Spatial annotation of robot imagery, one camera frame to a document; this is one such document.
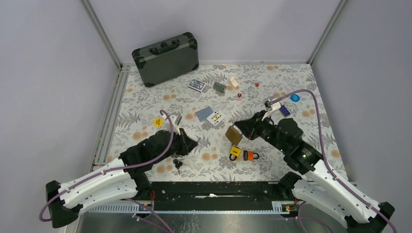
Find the brass padlock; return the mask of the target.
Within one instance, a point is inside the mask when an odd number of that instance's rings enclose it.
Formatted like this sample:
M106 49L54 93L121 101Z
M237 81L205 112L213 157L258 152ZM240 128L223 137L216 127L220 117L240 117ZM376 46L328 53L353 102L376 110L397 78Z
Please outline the brass padlock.
M232 124L227 128L225 136L232 145L237 146L241 142L243 134L238 131L235 124Z

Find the black-headed keys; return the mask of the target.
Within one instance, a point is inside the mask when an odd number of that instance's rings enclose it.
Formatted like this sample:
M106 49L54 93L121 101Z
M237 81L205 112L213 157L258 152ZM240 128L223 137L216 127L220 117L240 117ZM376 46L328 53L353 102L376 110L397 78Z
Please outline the black-headed keys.
M178 174L181 174L180 168L183 166L183 161L184 159L174 159L173 163L175 165L175 168L177 169Z

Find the orange black padlock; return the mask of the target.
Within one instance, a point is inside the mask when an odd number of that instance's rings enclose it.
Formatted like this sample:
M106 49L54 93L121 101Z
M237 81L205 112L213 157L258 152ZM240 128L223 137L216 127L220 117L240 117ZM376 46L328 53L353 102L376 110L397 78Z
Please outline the orange black padlock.
M243 151L243 160L244 161L252 161L252 160L257 160L260 158L260 155L256 152L250 151L250 150L244 150Z

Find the yellow black padlock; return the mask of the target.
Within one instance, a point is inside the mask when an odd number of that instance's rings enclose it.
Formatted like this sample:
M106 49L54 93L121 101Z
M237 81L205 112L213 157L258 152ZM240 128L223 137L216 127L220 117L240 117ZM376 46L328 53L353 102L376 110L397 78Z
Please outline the yellow black padlock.
M240 156L242 152L242 149L236 147L236 146L232 146L229 152L229 160L230 161L235 161L237 160L237 158Z

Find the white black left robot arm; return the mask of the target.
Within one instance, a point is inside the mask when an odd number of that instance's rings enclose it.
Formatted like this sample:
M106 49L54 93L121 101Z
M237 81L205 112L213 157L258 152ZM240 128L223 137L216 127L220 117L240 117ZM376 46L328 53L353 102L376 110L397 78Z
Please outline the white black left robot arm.
M166 130L129 147L103 167L70 182L46 184L47 209L53 228L74 222L88 210L120 199L149 197L151 185L145 175L153 165L172 156L186 156L198 146L184 129Z

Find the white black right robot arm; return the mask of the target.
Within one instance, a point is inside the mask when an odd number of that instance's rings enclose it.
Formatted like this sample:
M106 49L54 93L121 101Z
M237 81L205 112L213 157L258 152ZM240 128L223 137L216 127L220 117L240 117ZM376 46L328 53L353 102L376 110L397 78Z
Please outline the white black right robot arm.
M261 111L234 125L249 140L260 137L284 154L292 171L281 179L278 188L283 199L295 197L313 205L349 233L380 233L387 225L393 226L390 218L394 207L370 198L337 174L322 154L302 139L303 131L292 118L274 124L265 115Z

